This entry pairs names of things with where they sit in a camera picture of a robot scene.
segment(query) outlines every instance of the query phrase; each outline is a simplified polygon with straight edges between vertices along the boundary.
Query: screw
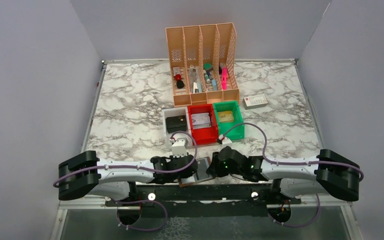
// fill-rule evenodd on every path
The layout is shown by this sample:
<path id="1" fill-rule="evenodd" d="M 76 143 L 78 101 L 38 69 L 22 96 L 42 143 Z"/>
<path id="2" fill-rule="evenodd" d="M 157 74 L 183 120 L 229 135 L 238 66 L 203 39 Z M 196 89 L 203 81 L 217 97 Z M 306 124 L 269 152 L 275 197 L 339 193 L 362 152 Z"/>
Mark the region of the screw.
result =
<path id="1" fill-rule="evenodd" d="M 253 192 L 251 193 L 251 198 L 253 198 L 253 199 L 257 199 L 257 198 L 258 198 L 258 193 L 257 193 L 256 191 L 253 191 Z"/>
<path id="2" fill-rule="evenodd" d="M 154 201 L 155 200 L 155 193 L 151 192 L 150 194 L 148 194 L 148 199 L 151 200 L 151 201 Z"/>

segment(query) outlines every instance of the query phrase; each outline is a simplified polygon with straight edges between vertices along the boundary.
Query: metal frame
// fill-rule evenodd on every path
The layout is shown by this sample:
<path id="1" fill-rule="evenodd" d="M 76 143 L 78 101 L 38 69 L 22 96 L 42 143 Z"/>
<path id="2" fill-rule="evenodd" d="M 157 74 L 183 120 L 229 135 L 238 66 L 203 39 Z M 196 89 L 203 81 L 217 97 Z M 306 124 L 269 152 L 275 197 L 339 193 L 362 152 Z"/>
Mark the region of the metal frame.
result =
<path id="1" fill-rule="evenodd" d="M 95 115 L 95 111 L 98 104 L 99 95 L 101 92 L 101 88 L 103 85 L 103 80 L 105 77 L 105 72 L 107 69 L 108 64 L 130 64 L 130 63 L 155 63 L 155 62 L 166 62 L 168 59 L 166 58 L 158 58 L 158 59 L 132 59 L 132 60 L 103 60 L 102 61 L 102 71 L 101 76 L 99 79 L 99 86 L 96 89 L 95 98 L 93 102 L 93 108 L 91 110 L 90 116 L 89 116 L 89 122 L 85 131 L 84 139 L 81 145 L 81 151 L 84 152 L 87 148 L 87 143 L 89 140 L 89 134 L 91 132 L 91 127 L 93 123 L 93 117 Z M 319 124 L 318 119 L 316 115 L 316 111 L 313 107 L 311 98 L 309 97 L 306 88 L 303 85 L 303 82 L 301 81 L 300 74 L 298 72 L 298 66 L 297 66 L 297 59 L 236 59 L 236 62 L 271 62 L 271 63 L 293 63 L 295 66 L 295 71 L 298 76 L 299 83 L 301 84 L 301 88 L 305 97 L 305 100 L 307 101 L 311 119 L 314 123 L 314 130 L 316 132 L 318 141 L 320 143 L 320 146 L 322 148 L 325 147 L 325 144 L 323 142 L 322 134 L 319 130 Z M 358 223 L 355 219 L 353 210 L 351 208 L 352 203 L 342 201 L 339 199 L 336 199 L 330 195 L 320 195 L 320 204 L 321 206 L 332 206 L 332 207 L 341 207 L 342 214 L 344 217 L 345 224 L 347 226 L 350 238 L 352 240 L 362 240 L 362 235 L 360 232 L 360 228 L 358 226 Z M 315 196 L 303 196 L 301 198 L 302 204 L 294 204 L 293 208 L 305 208 L 305 207 L 316 207 L 317 206 L 317 200 Z M 138 206 L 118 206 L 118 207 L 108 207 L 105 206 L 105 198 L 100 196 L 93 196 L 93 195 L 87 195 L 85 197 L 82 197 L 81 199 L 72 200 L 72 201 L 60 201 L 58 211 L 55 218 L 55 223 L 52 229 L 52 233 L 50 236 L 51 240 L 59 240 L 63 234 L 63 229 L 67 217 L 68 210 L 71 209 L 120 209 L 120 210 L 137 210 Z M 280 205 L 267 205 L 268 208 L 274 208 L 279 207 Z"/>
<path id="2" fill-rule="evenodd" d="M 103 83 L 104 77 L 105 77 L 105 71 L 107 70 L 107 64 L 105 64 L 104 61 L 102 61 L 102 63 L 103 63 L 102 70 L 100 73 L 98 87 L 97 87 L 96 92 L 95 92 L 95 98 L 93 100 L 92 111 L 90 112 L 88 124 L 86 127 L 86 133 L 84 134 L 83 142 L 81 143 L 81 149 L 80 149 L 81 153 L 84 152 L 88 146 L 89 135 L 91 134 L 92 124 L 94 123 L 94 115 L 95 115 L 95 111 L 97 109 L 99 95 L 101 93 L 102 83 Z"/>
<path id="3" fill-rule="evenodd" d="M 311 97 L 308 95 L 307 89 L 303 85 L 303 81 L 301 81 L 300 73 L 298 72 L 297 61 L 298 61 L 297 59 L 293 61 L 293 64 L 295 65 L 296 75 L 298 76 L 299 84 L 301 84 L 301 88 L 302 88 L 302 93 L 304 94 L 305 101 L 307 102 L 307 105 L 308 105 L 308 110 L 310 111 L 311 120 L 314 124 L 314 130 L 315 130 L 315 134 L 317 135 L 318 142 L 320 143 L 320 147 L 324 149 L 325 143 L 323 142 L 322 132 L 320 132 L 320 129 L 319 129 L 319 119 L 317 118 L 316 110 L 314 109 L 314 106 L 313 106 L 313 101 Z"/>
<path id="4" fill-rule="evenodd" d="M 67 218 L 67 210 L 59 209 L 56 212 L 55 224 L 53 225 L 52 233 L 50 234 L 51 240 L 59 240 L 63 234 L 64 224 Z"/>
<path id="5" fill-rule="evenodd" d="M 314 109 L 313 101 L 311 97 L 307 93 L 307 89 L 303 85 L 303 81 L 301 80 L 300 72 L 298 71 L 298 59 L 294 60 L 296 74 L 298 76 L 299 83 L 301 84 L 302 92 L 304 93 L 305 100 L 308 104 L 308 110 L 310 111 L 311 119 L 314 124 L 314 130 L 318 138 L 318 142 L 322 148 L 325 148 L 325 143 L 323 142 L 322 132 L 319 129 L 319 119 L 317 118 L 316 110 Z M 347 202 L 345 205 L 340 205 L 342 210 L 342 215 L 345 220 L 346 227 L 348 229 L 349 236 L 352 240 L 363 240 L 362 233 L 360 231 L 360 227 L 358 226 L 357 219 L 355 218 L 353 209 L 353 203 Z"/>
<path id="6" fill-rule="evenodd" d="M 126 59 L 126 60 L 105 60 L 102 61 L 103 64 L 134 64 L 134 63 L 141 63 L 141 64 L 154 64 L 155 62 L 168 62 L 168 58 L 149 58 L 149 59 Z M 235 59 L 235 62 L 266 62 L 266 63 L 294 63 L 294 58 L 289 59 L 252 59 L 252 58 L 241 58 L 241 59 Z"/>
<path id="7" fill-rule="evenodd" d="M 105 64 L 104 61 L 102 61 L 102 70 L 100 73 L 98 86 L 96 88 L 95 97 L 93 100 L 93 105 L 92 105 L 93 107 L 92 107 L 92 110 L 90 111 L 89 120 L 87 122 L 87 127 L 86 127 L 86 131 L 84 134 L 84 139 L 83 139 L 83 142 L 81 144 L 80 153 L 82 153 L 86 150 L 86 147 L 88 144 L 89 134 L 91 133 L 91 127 L 92 127 L 92 123 L 94 121 L 94 115 L 95 115 L 95 111 L 97 109 L 98 99 L 99 99 L 99 95 L 101 92 L 102 83 L 104 81 L 106 70 L 107 70 L 107 64 Z M 58 211 L 56 212 L 55 222 L 53 224 L 53 229 L 52 229 L 52 232 L 51 232 L 51 235 L 49 238 L 50 240 L 59 240 L 61 238 L 61 235 L 63 234 L 64 223 L 66 222 L 66 217 L 67 217 L 67 211 L 70 208 L 61 208 L 61 203 L 64 203 L 64 202 L 61 202 L 61 201 L 59 202 Z"/>

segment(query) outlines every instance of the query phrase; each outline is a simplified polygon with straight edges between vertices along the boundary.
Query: white box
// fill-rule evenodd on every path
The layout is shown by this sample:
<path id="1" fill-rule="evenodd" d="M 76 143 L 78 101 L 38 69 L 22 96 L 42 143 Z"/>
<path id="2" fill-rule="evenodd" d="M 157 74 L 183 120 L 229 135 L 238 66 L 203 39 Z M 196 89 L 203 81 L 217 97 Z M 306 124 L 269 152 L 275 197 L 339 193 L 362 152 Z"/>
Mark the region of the white box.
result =
<path id="1" fill-rule="evenodd" d="M 189 124 L 189 116 L 188 116 L 188 107 L 175 107 L 175 108 L 169 108 L 169 109 L 163 109 L 162 110 L 162 130 L 164 132 L 164 141 L 165 141 L 165 147 L 168 150 L 171 150 L 172 143 L 170 142 L 170 137 L 172 136 L 172 133 L 169 133 L 166 128 L 166 118 L 169 117 L 176 117 L 176 116 L 186 116 L 186 132 L 191 134 L 191 125 Z M 187 139 L 187 146 L 192 147 L 192 139 L 183 133 L 177 133 L 174 138 L 186 138 Z"/>
<path id="2" fill-rule="evenodd" d="M 259 107 L 266 106 L 269 102 L 264 94 L 262 95 L 254 95 L 254 96 L 246 96 L 243 98 L 243 105 L 245 109 L 255 109 Z"/>

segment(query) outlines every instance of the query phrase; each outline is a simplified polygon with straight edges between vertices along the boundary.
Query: card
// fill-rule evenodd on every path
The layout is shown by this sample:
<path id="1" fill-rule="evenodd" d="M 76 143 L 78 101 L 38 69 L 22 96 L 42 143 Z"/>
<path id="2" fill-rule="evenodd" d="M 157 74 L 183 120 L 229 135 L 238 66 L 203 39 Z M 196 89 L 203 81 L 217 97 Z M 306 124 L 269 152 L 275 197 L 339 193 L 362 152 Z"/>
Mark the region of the card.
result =
<path id="1" fill-rule="evenodd" d="M 207 112 L 204 113 L 196 113 L 190 115 L 192 118 L 192 125 L 195 126 L 200 126 L 200 125 L 208 125 L 211 124 L 210 121 L 210 114 Z"/>
<path id="2" fill-rule="evenodd" d="M 198 183 L 202 183 L 208 180 L 212 180 L 215 177 L 207 174 L 207 169 L 210 167 L 211 160 L 210 157 L 203 157 L 196 160 L 198 162 L 198 169 L 196 173 L 189 178 L 179 179 L 179 187 L 186 187 Z"/>
<path id="3" fill-rule="evenodd" d="M 234 117 L 232 111 L 221 111 L 217 113 L 220 123 L 233 123 Z"/>

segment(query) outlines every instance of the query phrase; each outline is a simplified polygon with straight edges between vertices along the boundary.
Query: black object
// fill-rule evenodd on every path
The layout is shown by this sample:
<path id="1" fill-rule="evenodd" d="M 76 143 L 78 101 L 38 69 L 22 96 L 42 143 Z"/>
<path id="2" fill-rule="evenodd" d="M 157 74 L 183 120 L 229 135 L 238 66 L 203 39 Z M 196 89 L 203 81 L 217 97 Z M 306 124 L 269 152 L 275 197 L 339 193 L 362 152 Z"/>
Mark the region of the black object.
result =
<path id="1" fill-rule="evenodd" d="M 358 164 L 329 149 L 320 150 L 317 158 L 320 161 L 344 163 L 360 168 Z M 344 166 L 319 164 L 315 174 L 317 182 L 333 197 L 350 202 L 359 200 L 358 171 Z"/>
<path id="2" fill-rule="evenodd" d="M 154 156 L 151 158 L 151 163 L 153 163 L 153 167 L 156 170 L 163 170 L 163 171 L 172 171 L 181 169 L 187 164 L 189 164 L 194 156 L 187 155 L 183 157 L 173 157 L 172 155 L 170 157 L 160 157 L 160 156 Z M 195 174 L 198 170 L 198 162 L 194 161 L 188 168 L 174 172 L 174 173 L 158 173 L 155 172 L 153 174 L 154 179 L 149 182 L 151 184 L 167 184 L 167 183 L 173 183 L 176 179 L 186 179 Z"/>
<path id="3" fill-rule="evenodd" d="M 228 217 L 228 216 L 253 216 L 267 217 L 267 205 L 282 204 L 285 201 L 278 201 L 273 197 L 279 193 L 271 192 L 269 183 L 250 184 L 197 184 L 187 187 L 177 185 L 138 185 L 137 192 L 140 199 L 148 199 L 150 193 L 155 194 L 158 201 L 167 209 L 168 216 L 172 217 Z M 258 193 L 257 198 L 252 198 L 251 193 Z M 220 202 L 204 204 L 200 201 L 215 201 L 226 198 L 227 200 L 241 200 L 232 202 Z M 291 204 L 300 204 L 296 198 L 291 199 Z M 107 201 L 107 207 L 119 207 L 123 204 Z M 119 216 L 124 214 L 137 215 L 136 210 L 119 209 Z M 161 218 L 161 208 L 152 203 L 141 204 L 141 217 Z"/>
<path id="4" fill-rule="evenodd" d="M 276 207 L 268 209 L 268 214 L 279 223 L 285 223 L 291 218 L 292 212 L 290 207 L 284 207 L 283 210 L 282 207 Z"/>
<path id="5" fill-rule="evenodd" d="M 241 175 L 243 179 L 257 183 L 267 181 L 261 175 L 263 156 L 246 157 L 240 152 L 226 146 L 220 152 L 212 153 L 212 160 L 207 174 L 213 177 L 224 177 L 229 174 Z"/>
<path id="6" fill-rule="evenodd" d="M 186 116 L 170 116 L 165 118 L 165 128 L 169 134 L 176 131 L 186 131 L 187 130 L 187 121 Z"/>
<path id="7" fill-rule="evenodd" d="M 85 151 L 58 165 L 58 176 L 61 178 L 74 171 L 97 165 L 96 151 Z M 88 194 L 99 183 L 98 170 L 84 171 L 71 176 L 58 185 L 58 199 L 62 201 L 79 199 Z"/>
<path id="8" fill-rule="evenodd" d="M 179 81 L 176 82 L 176 87 L 177 87 L 178 89 L 182 89 L 182 88 L 185 87 L 185 84 L 183 83 L 182 80 L 179 80 Z"/>

